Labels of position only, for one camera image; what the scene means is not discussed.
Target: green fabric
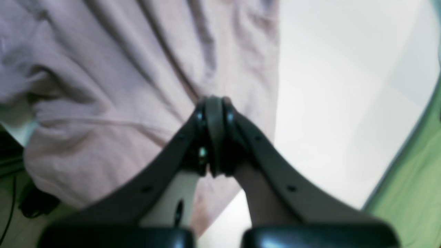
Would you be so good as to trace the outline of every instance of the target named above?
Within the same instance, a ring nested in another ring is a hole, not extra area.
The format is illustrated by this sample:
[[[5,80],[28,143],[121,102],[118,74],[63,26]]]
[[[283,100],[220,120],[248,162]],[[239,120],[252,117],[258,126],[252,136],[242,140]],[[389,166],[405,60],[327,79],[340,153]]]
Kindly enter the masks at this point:
[[[365,210],[391,223],[405,248],[441,245],[441,83]]]

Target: pink fabric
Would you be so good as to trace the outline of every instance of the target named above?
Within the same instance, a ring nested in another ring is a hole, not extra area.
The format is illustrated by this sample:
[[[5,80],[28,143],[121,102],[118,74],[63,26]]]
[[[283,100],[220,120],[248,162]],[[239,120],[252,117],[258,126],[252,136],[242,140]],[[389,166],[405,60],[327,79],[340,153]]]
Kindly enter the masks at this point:
[[[28,97],[28,173],[85,207],[144,168],[200,96],[229,96],[272,139],[278,32],[277,0],[3,0],[0,104]],[[199,183],[198,233],[238,190]]]

